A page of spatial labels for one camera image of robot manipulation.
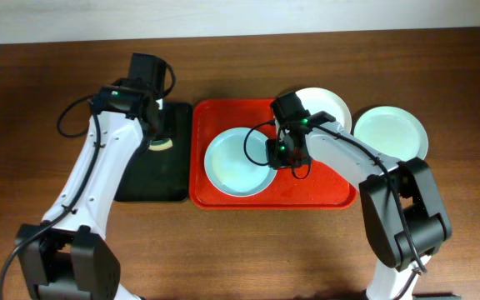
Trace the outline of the green and yellow sponge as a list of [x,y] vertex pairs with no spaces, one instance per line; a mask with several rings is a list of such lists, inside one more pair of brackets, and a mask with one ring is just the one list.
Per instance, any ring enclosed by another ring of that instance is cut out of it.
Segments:
[[160,152],[168,150],[173,146],[173,141],[168,139],[154,140],[149,143],[148,150],[153,152]]

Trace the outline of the pale green plate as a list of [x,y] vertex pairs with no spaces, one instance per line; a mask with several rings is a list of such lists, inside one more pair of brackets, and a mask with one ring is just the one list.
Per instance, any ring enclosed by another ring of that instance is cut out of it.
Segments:
[[428,154],[428,135],[422,123],[399,107],[374,107],[355,123],[353,135],[388,156],[408,161]]

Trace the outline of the light blue plate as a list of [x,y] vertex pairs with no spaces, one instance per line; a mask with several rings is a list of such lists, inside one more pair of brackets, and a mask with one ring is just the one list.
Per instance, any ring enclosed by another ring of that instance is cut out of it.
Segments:
[[247,154],[261,163],[266,159],[266,141],[263,133],[247,127],[235,127],[219,133],[208,145],[203,166],[207,178],[220,192],[237,198],[251,197],[268,188],[277,176],[269,166],[251,162],[243,151],[247,138]]

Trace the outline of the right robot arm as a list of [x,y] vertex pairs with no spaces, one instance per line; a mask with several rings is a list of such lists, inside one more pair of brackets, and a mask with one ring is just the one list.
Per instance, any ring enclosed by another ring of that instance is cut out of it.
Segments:
[[367,241],[377,256],[365,299],[413,299],[426,263],[453,234],[428,164],[374,150],[324,111],[310,113],[295,92],[270,108],[277,136],[266,143],[272,169],[295,170],[319,162],[360,194]]

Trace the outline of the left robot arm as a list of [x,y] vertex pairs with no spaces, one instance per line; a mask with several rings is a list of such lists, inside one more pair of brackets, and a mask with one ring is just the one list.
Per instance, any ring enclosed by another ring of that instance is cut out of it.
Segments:
[[55,203],[38,225],[23,224],[0,272],[0,298],[14,258],[32,299],[134,299],[105,242],[108,217],[132,158],[173,143],[164,129],[164,86],[172,67],[150,54],[132,55],[126,77],[83,101],[90,107],[86,140]]

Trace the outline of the white plate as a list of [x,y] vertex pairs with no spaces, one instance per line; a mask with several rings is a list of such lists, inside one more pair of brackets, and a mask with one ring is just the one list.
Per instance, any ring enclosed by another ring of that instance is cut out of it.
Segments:
[[347,104],[334,92],[320,87],[306,87],[295,92],[302,105],[312,115],[329,113],[343,126],[347,133],[352,129],[352,115]]

